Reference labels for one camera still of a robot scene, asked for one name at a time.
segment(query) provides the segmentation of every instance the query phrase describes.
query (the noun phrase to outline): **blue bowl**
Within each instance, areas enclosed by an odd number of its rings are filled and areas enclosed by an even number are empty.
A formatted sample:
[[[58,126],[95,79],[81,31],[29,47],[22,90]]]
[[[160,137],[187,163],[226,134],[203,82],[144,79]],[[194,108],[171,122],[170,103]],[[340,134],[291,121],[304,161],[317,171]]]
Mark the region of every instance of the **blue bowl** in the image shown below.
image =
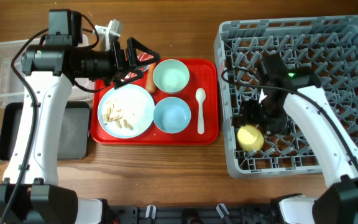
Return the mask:
[[[165,98],[154,108],[154,123],[163,132],[175,134],[190,123],[191,111],[186,102],[177,97]]]

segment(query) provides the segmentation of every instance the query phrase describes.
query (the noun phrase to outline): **bowl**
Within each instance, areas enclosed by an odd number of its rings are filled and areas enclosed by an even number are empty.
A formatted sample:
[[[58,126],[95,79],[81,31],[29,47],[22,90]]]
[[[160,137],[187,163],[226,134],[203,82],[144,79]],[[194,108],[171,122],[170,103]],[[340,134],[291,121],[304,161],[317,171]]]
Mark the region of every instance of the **bowl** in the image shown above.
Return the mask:
[[[186,65],[175,59],[160,62],[154,69],[153,81],[155,86],[168,94],[180,92],[190,79]]]
[[[153,119],[159,130],[175,134],[183,131],[189,125],[191,111],[182,99],[168,97],[155,105]]]

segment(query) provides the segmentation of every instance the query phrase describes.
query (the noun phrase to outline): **black tray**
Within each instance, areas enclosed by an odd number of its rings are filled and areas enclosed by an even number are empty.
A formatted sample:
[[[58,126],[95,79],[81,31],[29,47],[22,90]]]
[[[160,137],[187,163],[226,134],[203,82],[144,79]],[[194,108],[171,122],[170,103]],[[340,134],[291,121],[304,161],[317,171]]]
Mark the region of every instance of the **black tray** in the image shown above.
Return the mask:
[[[23,103],[6,106],[0,135],[0,160],[11,159],[21,120]],[[88,149],[91,110],[85,102],[68,102],[60,132],[58,159],[82,159]]]

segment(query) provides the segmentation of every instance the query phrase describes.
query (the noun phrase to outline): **spoon handle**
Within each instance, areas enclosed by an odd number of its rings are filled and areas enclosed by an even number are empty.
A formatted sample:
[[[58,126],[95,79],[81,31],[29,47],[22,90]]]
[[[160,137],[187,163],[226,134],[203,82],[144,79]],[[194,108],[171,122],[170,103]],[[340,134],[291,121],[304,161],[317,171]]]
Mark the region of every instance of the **spoon handle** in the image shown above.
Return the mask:
[[[203,113],[203,102],[198,102],[198,134],[204,134],[204,113]]]

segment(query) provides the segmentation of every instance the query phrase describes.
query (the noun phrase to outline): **red tray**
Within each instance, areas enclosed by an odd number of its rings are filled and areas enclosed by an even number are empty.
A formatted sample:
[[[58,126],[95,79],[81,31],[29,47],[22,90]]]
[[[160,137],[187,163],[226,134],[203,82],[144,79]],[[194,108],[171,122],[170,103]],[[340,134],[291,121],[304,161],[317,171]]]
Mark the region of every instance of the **red tray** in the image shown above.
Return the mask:
[[[91,135],[93,139],[102,144],[153,144],[153,145],[204,145],[211,144],[219,133],[219,115],[218,115],[218,80],[216,76],[216,67],[208,60],[203,59],[179,59],[190,71],[190,81],[187,86],[179,93],[169,95],[161,90],[152,94],[155,104],[160,100],[175,96],[183,99],[190,107],[190,124],[180,133],[167,134],[159,130],[154,123],[142,133],[130,139],[119,139],[109,135],[103,130],[98,121],[98,105],[103,95],[111,89],[106,88],[93,97],[93,113],[91,118]],[[147,72],[145,77],[136,80],[132,84],[145,87]],[[101,80],[96,81],[95,89],[104,87]],[[204,134],[198,134],[198,102],[196,101],[196,90],[204,88],[206,99],[204,101]]]

